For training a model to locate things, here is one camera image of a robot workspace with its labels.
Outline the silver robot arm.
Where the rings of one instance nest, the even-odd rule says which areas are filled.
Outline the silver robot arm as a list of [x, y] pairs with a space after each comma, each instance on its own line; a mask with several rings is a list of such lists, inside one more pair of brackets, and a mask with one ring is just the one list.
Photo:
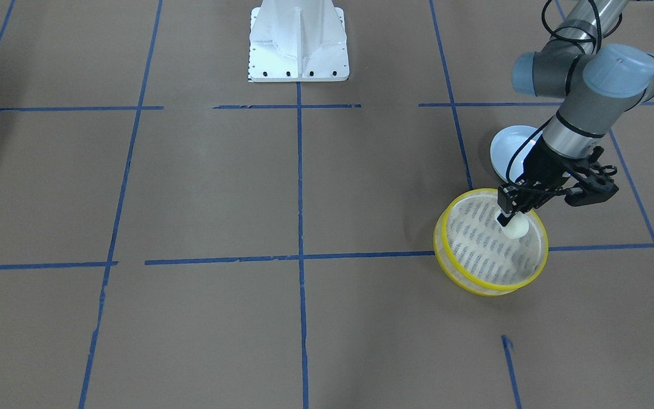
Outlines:
[[580, 207], [618, 192], [616, 167], [603, 166], [599, 141], [618, 119], [654, 98], [654, 54], [605, 39], [621, 25], [626, 1], [579, 1], [537, 52], [512, 69], [515, 91], [560, 98], [545, 124], [514, 148], [498, 187], [501, 226], [554, 197]]

